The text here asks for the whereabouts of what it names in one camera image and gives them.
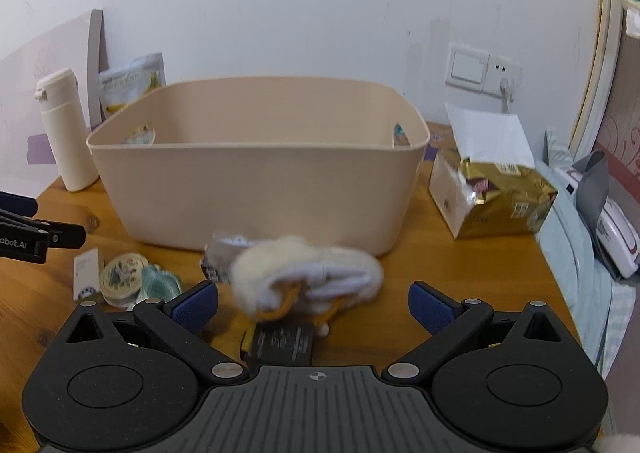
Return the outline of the white fluffy sock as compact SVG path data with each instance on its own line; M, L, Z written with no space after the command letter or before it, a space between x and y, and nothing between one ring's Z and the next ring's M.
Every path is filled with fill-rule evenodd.
M285 236L243 251L229 280L235 303L257 322L297 314L320 325L378 296L384 271L364 251Z

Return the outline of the beige plastic storage bin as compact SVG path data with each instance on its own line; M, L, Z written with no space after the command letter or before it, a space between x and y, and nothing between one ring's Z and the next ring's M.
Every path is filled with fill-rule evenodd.
M382 255L398 238L430 138L390 87L254 76L156 89L87 144L137 241L201 251L217 234L298 235Z

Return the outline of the cream thermos bottle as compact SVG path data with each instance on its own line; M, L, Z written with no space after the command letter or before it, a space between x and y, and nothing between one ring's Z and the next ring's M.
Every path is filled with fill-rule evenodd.
M87 126L74 72L62 69L42 77L36 85L35 100L66 190L88 188L99 173L86 142Z

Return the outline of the small white card box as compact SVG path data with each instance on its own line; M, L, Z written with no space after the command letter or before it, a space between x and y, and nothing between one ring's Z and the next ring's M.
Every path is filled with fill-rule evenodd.
M97 248L74 258L73 299L76 303L102 297L100 277L103 268L104 259Z

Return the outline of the banana chips bag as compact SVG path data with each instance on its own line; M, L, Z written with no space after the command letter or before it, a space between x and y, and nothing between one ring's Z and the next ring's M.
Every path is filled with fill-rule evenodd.
M99 99L104 120L165 84L164 58L161 52L147 54L99 72Z

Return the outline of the white pink device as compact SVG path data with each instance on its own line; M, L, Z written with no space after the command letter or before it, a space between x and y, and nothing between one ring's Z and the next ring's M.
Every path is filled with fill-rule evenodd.
M594 254L617 280L629 280L639 270L639 234L608 194L606 166L559 166L553 171L596 243Z

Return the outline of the teal patterned cloth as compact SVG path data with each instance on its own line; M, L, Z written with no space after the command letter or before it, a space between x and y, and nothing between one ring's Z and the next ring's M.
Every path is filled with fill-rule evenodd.
M165 303L178 297L182 293L180 279L159 265L147 265L142 269L142 286L138 300L158 298Z

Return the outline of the gold foil snack bag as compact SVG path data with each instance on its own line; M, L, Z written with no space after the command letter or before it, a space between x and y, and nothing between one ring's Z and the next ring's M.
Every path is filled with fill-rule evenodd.
M456 236L503 236L537 233L558 194L536 169L506 163L458 166L466 206Z

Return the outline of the white wall switch socket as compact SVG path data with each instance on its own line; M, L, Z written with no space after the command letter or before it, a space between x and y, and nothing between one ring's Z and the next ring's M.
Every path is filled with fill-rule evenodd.
M461 44L450 44L445 83L479 94L512 101L522 75L521 64Z

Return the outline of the black cartoon card box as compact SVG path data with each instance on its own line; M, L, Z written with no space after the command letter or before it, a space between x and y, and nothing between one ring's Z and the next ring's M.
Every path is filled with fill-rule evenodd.
M240 357L252 369L260 365L310 366L314 327L290 322L257 323L241 340Z

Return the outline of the light blue bedding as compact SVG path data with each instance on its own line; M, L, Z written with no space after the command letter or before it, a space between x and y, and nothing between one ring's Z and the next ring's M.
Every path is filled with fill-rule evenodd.
M566 182L556 172L573 163L568 147L546 131L544 158L537 172L558 190L536 241L558 283L574 320L582 348L603 377L622 347L636 303L636 289L617 281L594 256L591 236L580 219Z

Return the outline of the round tin with print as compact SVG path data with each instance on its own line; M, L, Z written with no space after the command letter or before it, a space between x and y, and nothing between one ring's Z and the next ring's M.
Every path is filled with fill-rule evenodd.
M138 298L142 288L142 271L149 260L137 253L120 255L100 273L100 291L104 300L116 308L127 308Z

